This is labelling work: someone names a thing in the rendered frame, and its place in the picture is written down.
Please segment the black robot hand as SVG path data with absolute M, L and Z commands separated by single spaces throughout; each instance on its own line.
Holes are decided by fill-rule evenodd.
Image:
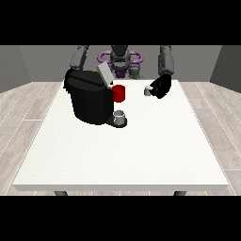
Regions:
M 171 87 L 171 76 L 163 74 L 151 83 L 152 89 L 150 93 L 158 99 L 162 99 L 167 95 Z

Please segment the red pod holder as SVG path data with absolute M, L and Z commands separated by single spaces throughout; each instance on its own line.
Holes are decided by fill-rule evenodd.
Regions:
M 113 91 L 113 101 L 116 103 L 121 103 L 125 100 L 125 86 L 115 85 L 112 88 Z

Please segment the pale grey machine lid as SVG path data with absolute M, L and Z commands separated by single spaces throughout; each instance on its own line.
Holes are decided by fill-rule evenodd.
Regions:
M 104 83 L 107 86 L 109 86 L 113 82 L 114 76 L 113 76 L 112 72 L 110 71 L 109 66 L 107 65 L 106 62 L 99 64 L 97 66 L 97 71 L 102 76 Z

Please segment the black coffee machine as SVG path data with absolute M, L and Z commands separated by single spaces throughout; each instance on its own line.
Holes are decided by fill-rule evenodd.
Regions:
M 114 117 L 113 90 L 108 88 L 98 72 L 69 69 L 64 89 L 71 95 L 73 113 L 79 120 L 95 125 L 109 124 L 116 128 L 127 125 Z

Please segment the small grey cup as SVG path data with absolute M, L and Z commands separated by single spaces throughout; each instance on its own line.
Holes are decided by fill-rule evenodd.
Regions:
M 125 122 L 125 114 L 122 110 L 116 110 L 113 113 L 114 123 L 117 125 L 122 125 Z

